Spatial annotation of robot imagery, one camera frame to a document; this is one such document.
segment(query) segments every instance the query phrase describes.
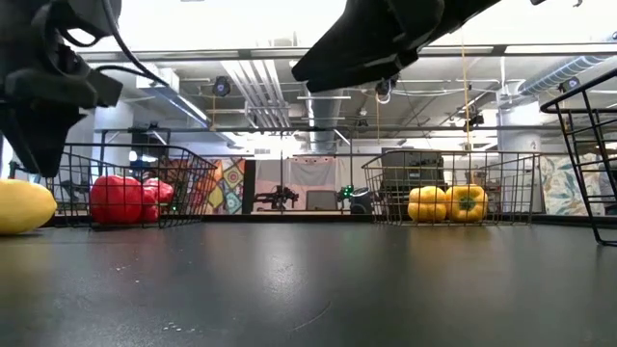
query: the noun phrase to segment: black table surface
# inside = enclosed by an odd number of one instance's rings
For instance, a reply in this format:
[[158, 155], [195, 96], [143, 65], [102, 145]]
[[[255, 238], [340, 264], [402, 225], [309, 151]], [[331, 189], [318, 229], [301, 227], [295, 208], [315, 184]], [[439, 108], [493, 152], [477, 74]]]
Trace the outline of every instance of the black table surface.
[[48, 229], [0, 276], [0, 346], [617, 346], [584, 228]]

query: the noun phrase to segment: black cable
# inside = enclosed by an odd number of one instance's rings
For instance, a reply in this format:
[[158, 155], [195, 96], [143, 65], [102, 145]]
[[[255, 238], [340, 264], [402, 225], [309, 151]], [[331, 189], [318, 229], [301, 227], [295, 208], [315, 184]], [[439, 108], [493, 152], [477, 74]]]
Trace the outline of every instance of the black cable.
[[93, 47], [95, 44], [97, 44], [100, 41], [100, 38], [94, 38], [94, 40], [90, 43], [84, 43], [78, 39], [76, 39], [73, 35], [71, 35], [68, 30], [66, 29], [61, 29], [60, 30], [60, 34], [62, 35], [63, 38], [65, 38], [65, 40], [67, 40], [68, 42], [70, 42], [70, 44], [77, 46], [77, 47], [81, 47], [81, 48], [89, 48], [89, 47]]
[[167, 82], [165, 82], [160, 77], [152, 73], [152, 71], [148, 70], [148, 68], [145, 67], [139, 61], [139, 59], [135, 57], [135, 55], [133, 55], [133, 53], [126, 46], [126, 43], [124, 43], [124, 40], [122, 39], [120, 35], [120, 30], [118, 29], [118, 25], [116, 24], [116, 20], [114, 19], [114, 11], [112, 9], [112, 5], [110, 4], [109, 0], [100, 0], [100, 1], [103, 5], [103, 11], [105, 11], [105, 18], [107, 19], [107, 24], [109, 25], [109, 28], [112, 31], [112, 35], [114, 36], [116, 43], [118, 44], [118, 46], [120, 47], [120, 49], [122, 50], [122, 53], [124, 53], [126, 58], [131, 63], [133, 63], [133, 65], [137, 67], [147, 78], [157, 83], [160, 83], [161, 85], [165, 87], [169, 87], [170, 85]]
[[134, 74], [137, 76], [142, 76], [145, 77], [147, 79], [152, 79], [150, 76], [146, 75], [145, 73], [136, 70], [134, 68], [130, 68], [130, 67], [123, 67], [123, 66], [100, 66], [95, 68], [96, 71], [98, 72], [102, 72], [102, 71], [108, 71], [108, 70], [114, 70], [114, 71], [122, 71], [122, 72], [127, 72], [130, 74]]

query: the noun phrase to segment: pillar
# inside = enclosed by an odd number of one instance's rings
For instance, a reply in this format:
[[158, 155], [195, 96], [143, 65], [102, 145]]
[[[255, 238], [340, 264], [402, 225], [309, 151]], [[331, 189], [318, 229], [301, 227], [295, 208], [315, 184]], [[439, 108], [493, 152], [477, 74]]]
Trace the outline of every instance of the pillar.
[[[516, 105], [503, 104], [497, 113], [497, 125], [542, 125], [540, 104], [538, 100], [529, 98]], [[497, 147], [500, 151], [540, 152], [542, 139], [540, 130], [510, 131], [498, 130]], [[522, 160], [529, 154], [504, 153], [502, 210], [503, 212], [529, 212], [529, 203], [533, 212], [542, 211], [542, 185], [540, 184], [540, 159]]]
[[[131, 105], [125, 102], [119, 102], [116, 107], [102, 108], [98, 107], [94, 111], [94, 128], [95, 129], [126, 129], [133, 126], [134, 111]], [[124, 144], [126, 147], [106, 147], [103, 156], [103, 161], [110, 164], [128, 167], [130, 161], [128, 159], [131, 151], [133, 136], [128, 133], [119, 133], [112, 141], [109, 141], [114, 136], [113, 132], [107, 133], [106, 139], [108, 144]], [[101, 143], [101, 134], [94, 134], [94, 143]], [[93, 159], [99, 160], [100, 147], [93, 147]]]

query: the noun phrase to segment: pepper stem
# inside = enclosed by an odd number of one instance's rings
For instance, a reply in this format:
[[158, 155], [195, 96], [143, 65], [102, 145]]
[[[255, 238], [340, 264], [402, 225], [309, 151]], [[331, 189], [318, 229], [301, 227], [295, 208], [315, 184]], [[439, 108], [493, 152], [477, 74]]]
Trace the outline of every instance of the pepper stem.
[[461, 210], [472, 210], [476, 204], [477, 202], [470, 197], [464, 197], [459, 199], [459, 206], [461, 207]]

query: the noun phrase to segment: wall mural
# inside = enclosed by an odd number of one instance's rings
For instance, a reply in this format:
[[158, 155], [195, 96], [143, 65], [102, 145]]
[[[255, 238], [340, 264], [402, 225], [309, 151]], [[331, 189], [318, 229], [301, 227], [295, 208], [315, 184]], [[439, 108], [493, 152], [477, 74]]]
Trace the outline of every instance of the wall mural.
[[244, 159], [223, 159], [211, 161], [217, 167], [210, 173], [205, 184], [207, 197], [205, 214], [242, 214], [242, 194], [244, 191]]
[[[580, 156], [581, 162], [596, 160], [596, 154]], [[587, 166], [586, 170], [595, 170], [598, 165]], [[547, 214], [559, 216], [586, 216], [587, 210], [578, 189], [572, 162], [568, 156], [543, 156], [540, 160], [542, 171], [542, 188], [545, 196]], [[584, 173], [587, 193], [600, 194], [600, 173]], [[593, 203], [592, 211], [596, 216], [604, 215], [601, 203]]]
[[244, 191], [244, 159], [210, 160], [216, 170], [193, 181], [187, 188], [187, 179], [182, 173], [189, 168], [187, 160], [164, 159], [165, 170], [157, 174], [163, 181], [172, 184], [176, 195], [188, 200], [187, 213], [192, 214], [242, 214]]

